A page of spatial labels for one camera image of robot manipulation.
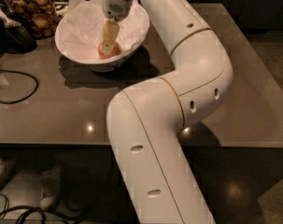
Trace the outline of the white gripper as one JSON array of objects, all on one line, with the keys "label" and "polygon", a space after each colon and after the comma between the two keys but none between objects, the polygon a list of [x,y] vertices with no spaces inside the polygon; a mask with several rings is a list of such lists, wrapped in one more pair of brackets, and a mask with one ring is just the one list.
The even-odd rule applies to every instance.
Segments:
[{"label": "white gripper", "polygon": [[102,0],[103,13],[110,20],[104,22],[101,42],[117,42],[120,26],[114,19],[125,19],[131,10],[132,3],[133,0]]}]

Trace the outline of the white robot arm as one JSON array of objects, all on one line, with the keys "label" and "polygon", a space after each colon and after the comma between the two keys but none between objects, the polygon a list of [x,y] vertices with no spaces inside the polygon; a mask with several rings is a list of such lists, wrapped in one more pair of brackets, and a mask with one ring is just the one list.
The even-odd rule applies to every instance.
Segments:
[{"label": "white robot arm", "polygon": [[[130,0],[104,0],[107,15]],[[174,71],[120,91],[108,137],[140,224],[216,224],[177,135],[213,113],[232,84],[225,48],[186,0],[140,0]]]}]

